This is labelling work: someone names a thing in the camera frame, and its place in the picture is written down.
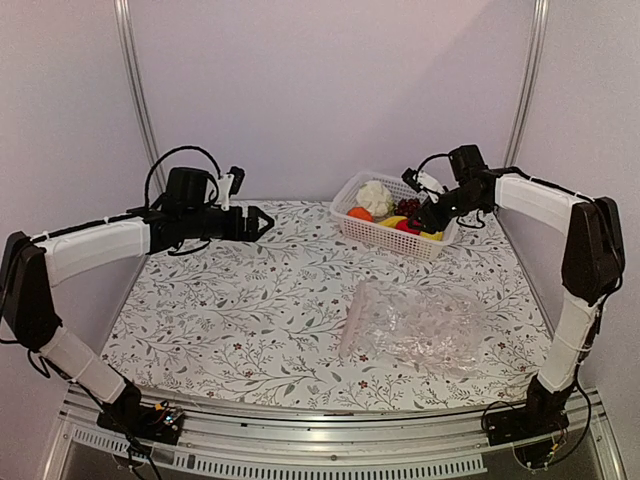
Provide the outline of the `red toy pepper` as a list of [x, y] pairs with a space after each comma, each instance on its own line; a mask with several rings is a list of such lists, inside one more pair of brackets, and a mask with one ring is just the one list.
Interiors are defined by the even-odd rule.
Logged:
[[403, 231], [405, 233], [413, 234], [413, 235], [419, 235], [420, 234], [420, 231], [418, 229], [414, 229], [414, 228], [411, 228], [409, 226], [409, 222], [408, 222], [407, 219], [404, 219], [404, 220], [401, 220], [400, 222], [398, 222], [395, 225], [395, 229], [399, 230], [399, 231]]

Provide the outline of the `clear zip top bag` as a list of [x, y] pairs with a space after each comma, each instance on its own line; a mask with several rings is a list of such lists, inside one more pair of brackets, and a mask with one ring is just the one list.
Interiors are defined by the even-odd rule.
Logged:
[[415, 373], [470, 377], [479, 371], [487, 326], [488, 312], [460, 288], [366, 280], [355, 289], [339, 353]]

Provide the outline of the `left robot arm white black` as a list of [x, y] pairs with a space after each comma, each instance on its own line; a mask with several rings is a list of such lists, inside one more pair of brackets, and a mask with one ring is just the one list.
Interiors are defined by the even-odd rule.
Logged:
[[21, 231], [6, 241], [1, 265], [1, 318], [12, 343], [91, 393], [128, 434], [148, 426], [141, 392], [109, 367], [55, 311], [53, 287], [107, 264], [169, 252], [181, 255], [187, 240], [256, 242], [275, 221], [257, 206], [233, 206], [245, 172], [233, 167], [215, 177], [196, 168], [175, 167], [166, 190], [154, 202], [116, 217], [30, 237]]

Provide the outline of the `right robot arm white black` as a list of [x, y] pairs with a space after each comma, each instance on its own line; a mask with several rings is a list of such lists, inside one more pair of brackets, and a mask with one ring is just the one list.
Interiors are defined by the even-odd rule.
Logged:
[[604, 306], [623, 283], [624, 245], [616, 202], [592, 198], [516, 166], [491, 168], [475, 145], [445, 154], [457, 183], [438, 190], [421, 167], [408, 168], [403, 182], [427, 199], [412, 214], [411, 228], [442, 232], [472, 212], [511, 210], [563, 235], [560, 319], [548, 356], [531, 379], [522, 408], [491, 413], [485, 426], [492, 433], [520, 430], [524, 435], [559, 430], [568, 422], [565, 404], [578, 386], [578, 372], [600, 331]]

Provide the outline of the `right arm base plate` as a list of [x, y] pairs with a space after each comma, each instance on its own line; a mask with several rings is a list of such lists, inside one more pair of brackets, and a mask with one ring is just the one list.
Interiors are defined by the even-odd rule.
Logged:
[[498, 400], [484, 409], [480, 424], [489, 445], [497, 446], [560, 432], [569, 427], [569, 420], [564, 411], [543, 415]]

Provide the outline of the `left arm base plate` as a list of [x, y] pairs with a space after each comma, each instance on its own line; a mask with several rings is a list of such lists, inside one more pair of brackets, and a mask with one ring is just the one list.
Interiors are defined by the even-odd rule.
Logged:
[[179, 406], [170, 406], [167, 401], [146, 406], [133, 400], [106, 404], [98, 416], [97, 426], [137, 439], [177, 445], [184, 420], [184, 410]]

